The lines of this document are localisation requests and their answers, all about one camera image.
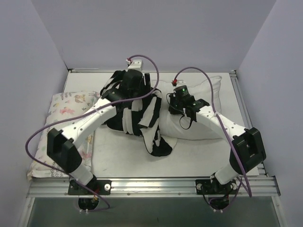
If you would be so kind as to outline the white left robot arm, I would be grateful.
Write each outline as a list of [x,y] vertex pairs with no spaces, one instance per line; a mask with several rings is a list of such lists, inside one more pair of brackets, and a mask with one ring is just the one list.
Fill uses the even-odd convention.
[[84,194],[92,194],[95,191],[96,177],[82,162],[78,151],[81,143],[100,125],[130,107],[130,99],[151,91],[149,73],[128,70],[117,71],[116,75],[118,74],[122,75],[122,80],[107,88],[80,120],[59,131],[53,128],[47,135],[48,157],[79,182],[79,189]]

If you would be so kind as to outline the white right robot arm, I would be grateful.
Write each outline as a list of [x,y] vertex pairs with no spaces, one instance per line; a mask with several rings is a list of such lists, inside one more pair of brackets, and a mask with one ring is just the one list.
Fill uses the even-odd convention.
[[189,94],[187,86],[179,86],[168,94],[169,112],[190,118],[211,129],[231,146],[228,164],[215,172],[210,181],[214,193],[221,193],[227,183],[244,175],[266,159],[261,133],[256,128],[247,129],[238,125],[214,108],[205,100],[196,100]]

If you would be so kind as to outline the black white checkered pillowcase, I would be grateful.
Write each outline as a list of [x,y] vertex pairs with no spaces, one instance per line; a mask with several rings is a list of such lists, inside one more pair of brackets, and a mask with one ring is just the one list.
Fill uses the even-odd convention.
[[[117,70],[108,79],[100,91],[102,96],[115,88],[120,90],[120,83],[127,71]],[[168,143],[160,134],[160,109],[162,104],[162,93],[160,90],[151,87],[152,94],[143,99],[132,101],[130,105],[121,103],[123,110],[104,124],[115,131],[122,131],[125,134],[141,136],[148,153],[154,157],[165,157],[171,154],[173,143]],[[139,97],[143,95],[123,95],[123,99]]]

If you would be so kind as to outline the white pillow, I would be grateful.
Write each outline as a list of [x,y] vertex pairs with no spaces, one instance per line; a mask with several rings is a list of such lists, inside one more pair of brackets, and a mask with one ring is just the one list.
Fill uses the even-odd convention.
[[225,138],[218,121],[221,111],[221,76],[210,77],[189,87],[186,83],[152,81],[161,92],[159,127],[163,136],[185,140]]

